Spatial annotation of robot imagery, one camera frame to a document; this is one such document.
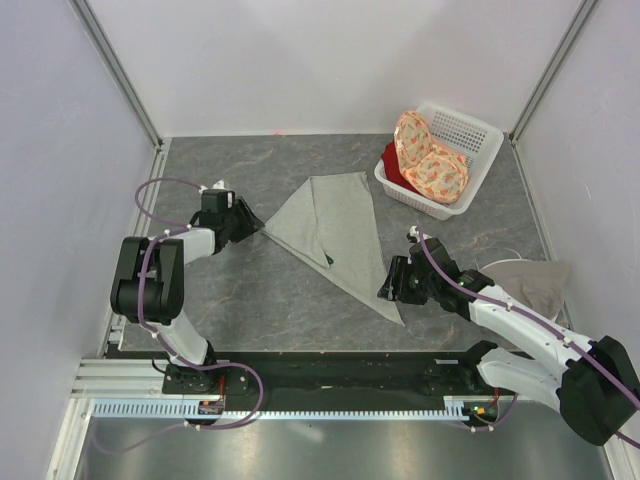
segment white wall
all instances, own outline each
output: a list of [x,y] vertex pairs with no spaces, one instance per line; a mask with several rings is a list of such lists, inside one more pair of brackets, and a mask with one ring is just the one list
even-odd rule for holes
[[91,0],[162,135],[509,130],[579,0]]
[[153,152],[66,1],[0,7],[0,477],[44,478]]
[[520,148],[551,248],[574,266],[575,326],[623,342],[640,372],[638,20],[636,0],[600,3]]

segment red cloth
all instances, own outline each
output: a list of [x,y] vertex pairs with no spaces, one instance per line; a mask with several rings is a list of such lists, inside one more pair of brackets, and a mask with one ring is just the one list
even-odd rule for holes
[[384,162],[384,174],[386,175],[387,180],[395,183],[399,187],[406,188],[407,190],[420,195],[400,173],[398,154],[396,153],[396,146],[393,142],[387,145],[384,149],[384,152],[382,153],[382,161]]

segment laundry basket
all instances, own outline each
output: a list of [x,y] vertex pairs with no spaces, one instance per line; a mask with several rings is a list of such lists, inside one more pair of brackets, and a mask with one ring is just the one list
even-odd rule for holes
[[390,197],[438,220],[446,220],[469,208],[500,150],[504,135],[487,123],[432,103],[425,103],[418,112],[429,121],[429,130],[436,138],[466,155],[469,168],[467,188],[454,203],[442,205],[387,180],[382,160],[376,165],[374,175]]

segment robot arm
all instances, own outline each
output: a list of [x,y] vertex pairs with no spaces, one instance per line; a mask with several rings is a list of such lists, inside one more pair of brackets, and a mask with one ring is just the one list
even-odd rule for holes
[[[163,240],[154,249],[146,272],[145,320],[180,357],[195,365],[212,365],[216,363],[213,346],[196,332],[183,309],[184,266],[217,254],[229,241],[242,241],[264,224],[223,182],[201,192],[201,209],[190,224],[191,230]],[[139,279],[149,243],[146,237],[124,239],[111,289],[111,308],[133,323],[138,323]]]
[[[596,342],[549,322],[477,270],[461,272],[438,239],[425,237],[430,256],[450,279],[473,293],[504,302],[507,308],[468,295],[450,285],[434,269],[417,244],[415,227],[407,237],[415,244],[409,250],[410,256],[393,258],[379,297],[416,305],[432,298],[444,310],[498,333],[531,357],[526,359],[482,341],[465,355],[472,376],[559,411],[578,435],[595,445],[603,445],[633,416],[636,409],[629,399],[568,345],[573,342],[588,352],[640,398],[640,383],[619,342],[610,337]],[[515,311],[515,306],[535,315],[549,328]]]

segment reflective floor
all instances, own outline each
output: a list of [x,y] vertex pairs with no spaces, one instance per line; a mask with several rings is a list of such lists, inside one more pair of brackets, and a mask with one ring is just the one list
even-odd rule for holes
[[[119,449],[175,420],[93,422],[102,446]],[[83,467],[78,480],[612,478],[601,448],[528,402],[493,433],[435,422],[265,420],[221,432],[179,428],[118,456],[85,445]]]

